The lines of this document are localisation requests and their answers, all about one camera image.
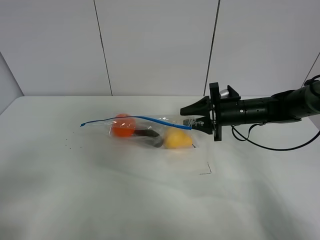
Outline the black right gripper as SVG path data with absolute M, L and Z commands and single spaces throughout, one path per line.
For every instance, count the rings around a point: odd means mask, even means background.
M 210 97 L 204 96 L 199 101 L 180 109 L 181 116 L 188 116 L 182 121 L 184 126 L 208 135 L 214 132 L 214 140 L 221 141 L 223 126 L 261 124 L 270 120 L 269 97 L 242 100 L 239 94 L 228 86 L 230 95 L 227 98 L 221 98 L 217 82 L 210 83 L 209 90 Z M 211 104 L 214 114 L 213 123 L 208 117 L 212 109 Z

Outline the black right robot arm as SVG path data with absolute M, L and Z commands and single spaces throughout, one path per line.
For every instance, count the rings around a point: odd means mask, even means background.
M 210 83 L 210 95 L 180 109 L 182 116 L 197 116 L 192 128 L 221 141 L 224 126 L 293 123 L 320 113 L 320 82 L 308 81 L 302 88 L 270 97 L 241 99 L 228 86 L 221 93 L 217 82 Z

